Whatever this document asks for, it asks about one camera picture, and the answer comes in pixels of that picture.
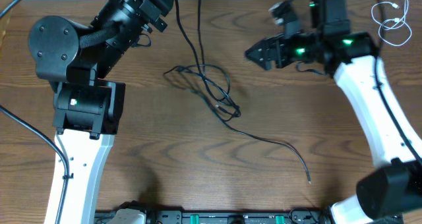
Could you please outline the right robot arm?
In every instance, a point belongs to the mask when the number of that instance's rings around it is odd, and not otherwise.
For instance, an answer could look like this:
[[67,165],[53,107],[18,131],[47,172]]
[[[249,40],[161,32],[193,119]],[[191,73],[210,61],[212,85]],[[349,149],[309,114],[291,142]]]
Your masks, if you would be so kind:
[[270,9],[283,32],[246,50],[264,70],[320,63],[351,103],[367,138],[375,170],[355,194],[332,204],[321,223],[397,223],[421,208],[421,139],[396,99],[380,58],[380,44],[352,32],[346,0],[310,0],[311,33],[304,33],[291,0]]

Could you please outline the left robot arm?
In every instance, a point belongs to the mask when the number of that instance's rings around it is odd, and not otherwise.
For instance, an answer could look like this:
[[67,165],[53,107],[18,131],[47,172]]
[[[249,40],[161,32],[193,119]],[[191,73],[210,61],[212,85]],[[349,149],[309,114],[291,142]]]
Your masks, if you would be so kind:
[[61,16],[29,36],[36,75],[53,90],[57,150],[46,223],[93,223],[106,159],[123,113],[125,84],[107,74],[141,36],[166,29],[174,0],[108,0],[88,26]]

